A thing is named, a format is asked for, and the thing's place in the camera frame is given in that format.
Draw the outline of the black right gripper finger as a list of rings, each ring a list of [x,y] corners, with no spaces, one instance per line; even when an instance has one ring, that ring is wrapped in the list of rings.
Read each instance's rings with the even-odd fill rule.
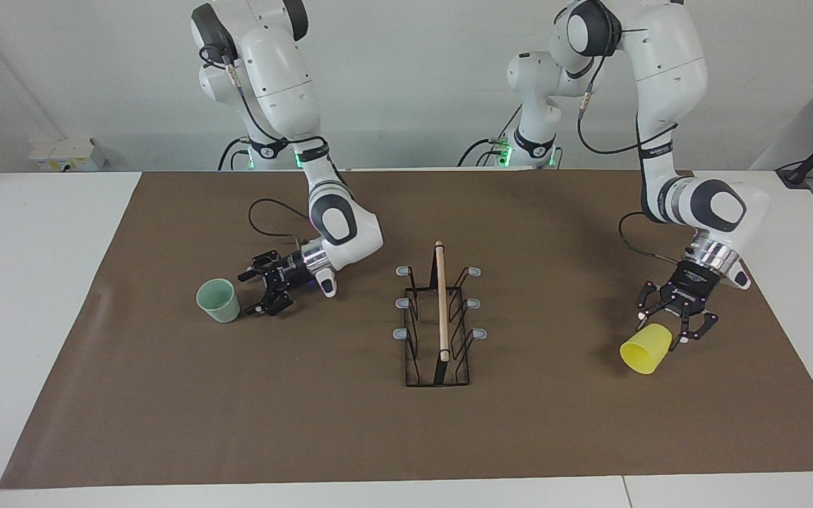
[[[257,303],[244,309],[244,314],[270,316],[280,314],[294,303],[289,290],[290,287],[287,286],[267,287]]]
[[[239,274],[239,282],[246,282],[255,277],[266,277],[277,270],[280,254],[276,250],[269,250],[252,258],[251,266]]]

